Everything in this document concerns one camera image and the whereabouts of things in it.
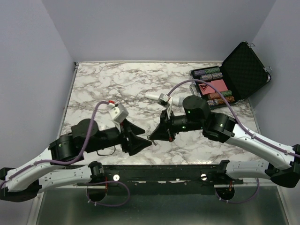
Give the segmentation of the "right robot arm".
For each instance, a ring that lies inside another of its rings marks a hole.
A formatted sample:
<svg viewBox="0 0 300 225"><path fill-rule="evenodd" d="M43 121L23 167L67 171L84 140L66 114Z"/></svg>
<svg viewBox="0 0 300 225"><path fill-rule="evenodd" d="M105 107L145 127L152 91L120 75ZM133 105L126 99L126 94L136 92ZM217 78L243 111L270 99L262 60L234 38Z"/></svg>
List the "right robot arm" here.
<svg viewBox="0 0 300 225"><path fill-rule="evenodd" d="M285 188L293 188L299 182L300 160L295 156L298 145L280 144L238 124L226 114L211 112L207 102L198 96L186 97L182 106L185 114L181 116L175 116L169 109L161 112L159 125L150 134L150 140L172 142L180 132L201 130L212 141L237 146L260 157L256 161L222 161L215 173L218 182L262 178Z"/></svg>

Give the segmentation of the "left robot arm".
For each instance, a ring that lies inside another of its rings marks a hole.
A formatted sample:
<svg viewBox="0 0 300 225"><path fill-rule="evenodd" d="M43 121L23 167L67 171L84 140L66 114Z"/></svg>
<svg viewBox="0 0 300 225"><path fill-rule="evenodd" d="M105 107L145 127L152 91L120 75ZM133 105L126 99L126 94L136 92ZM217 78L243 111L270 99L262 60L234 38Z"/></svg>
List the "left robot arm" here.
<svg viewBox="0 0 300 225"><path fill-rule="evenodd" d="M128 120L116 127L99 130L94 120L84 119L71 127L71 132L61 135L49 144L41 154L18 168L0 170L0 198L8 202L24 202L35 198L50 188L69 184L99 185L107 181L102 164L93 161L77 169L68 165L84 159L84 153L92 153L120 145L123 152L133 156L151 146L151 141L139 135L145 131Z"/></svg>

